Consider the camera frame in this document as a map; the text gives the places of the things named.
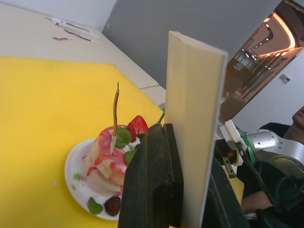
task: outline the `cream board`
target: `cream board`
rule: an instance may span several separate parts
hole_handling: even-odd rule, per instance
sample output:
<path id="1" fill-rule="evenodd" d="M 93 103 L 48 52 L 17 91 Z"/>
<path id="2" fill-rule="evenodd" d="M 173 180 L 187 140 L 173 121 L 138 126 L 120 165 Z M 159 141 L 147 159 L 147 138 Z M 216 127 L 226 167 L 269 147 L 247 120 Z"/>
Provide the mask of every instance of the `cream board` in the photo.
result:
<path id="1" fill-rule="evenodd" d="M 182 228 L 200 228 L 227 53 L 169 32 L 165 123 L 172 123 L 184 177 Z"/>

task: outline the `strawberry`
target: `strawberry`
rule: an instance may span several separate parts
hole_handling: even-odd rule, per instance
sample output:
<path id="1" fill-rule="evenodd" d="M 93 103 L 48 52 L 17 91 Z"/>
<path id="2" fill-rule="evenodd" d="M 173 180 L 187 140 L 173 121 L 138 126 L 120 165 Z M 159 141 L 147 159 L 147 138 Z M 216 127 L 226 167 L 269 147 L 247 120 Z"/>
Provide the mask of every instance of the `strawberry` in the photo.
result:
<path id="1" fill-rule="evenodd" d="M 145 120 L 138 115 L 131 122 L 129 122 L 127 128 L 133 128 L 136 134 L 142 134 L 146 132 L 148 125 Z"/>
<path id="2" fill-rule="evenodd" d="M 135 142 L 136 141 L 136 132 L 135 132 L 135 129 L 131 125 L 130 126 L 128 125 L 126 127 L 126 129 L 131 134 L 131 137 L 132 137 L 131 142 L 132 143 Z"/>

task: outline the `white table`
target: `white table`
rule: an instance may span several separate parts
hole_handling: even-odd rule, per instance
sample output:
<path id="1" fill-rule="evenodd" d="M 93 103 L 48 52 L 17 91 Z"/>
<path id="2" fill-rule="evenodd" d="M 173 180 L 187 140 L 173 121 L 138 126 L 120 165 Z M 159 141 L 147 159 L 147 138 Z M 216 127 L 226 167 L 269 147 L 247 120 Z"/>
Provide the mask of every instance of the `white table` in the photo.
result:
<path id="1" fill-rule="evenodd" d="M 88 38 L 102 45 L 66 33 L 44 15 L 3 3 L 0 21 L 0 56 L 111 63 L 157 105 L 165 102 L 165 89 L 95 28 L 80 25 L 97 32 L 99 38 Z M 73 40 L 58 41 L 53 37 Z"/>

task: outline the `yellow tablecloth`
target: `yellow tablecloth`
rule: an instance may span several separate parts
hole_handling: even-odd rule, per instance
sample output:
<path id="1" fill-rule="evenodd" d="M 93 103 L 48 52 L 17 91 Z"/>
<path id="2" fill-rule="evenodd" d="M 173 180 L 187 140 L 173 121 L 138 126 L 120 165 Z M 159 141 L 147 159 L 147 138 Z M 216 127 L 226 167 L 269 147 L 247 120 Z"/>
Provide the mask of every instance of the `yellow tablecloth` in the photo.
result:
<path id="1" fill-rule="evenodd" d="M 0 57 L 0 227 L 114 228 L 70 195 L 64 164 L 82 140 L 162 111 L 114 65 Z"/>

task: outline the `wall outlet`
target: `wall outlet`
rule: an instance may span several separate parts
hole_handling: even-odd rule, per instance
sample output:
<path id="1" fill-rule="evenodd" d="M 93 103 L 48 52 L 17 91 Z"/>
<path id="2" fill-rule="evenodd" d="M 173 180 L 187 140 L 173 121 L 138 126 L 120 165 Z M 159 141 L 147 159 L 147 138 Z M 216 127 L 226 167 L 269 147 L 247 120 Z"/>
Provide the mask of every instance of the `wall outlet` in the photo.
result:
<path id="1" fill-rule="evenodd" d="M 279 78 L 285 83 L 288 83 L 291 80 L 291 78 L 286 76 L 285 74 L 282 74 Z"/>

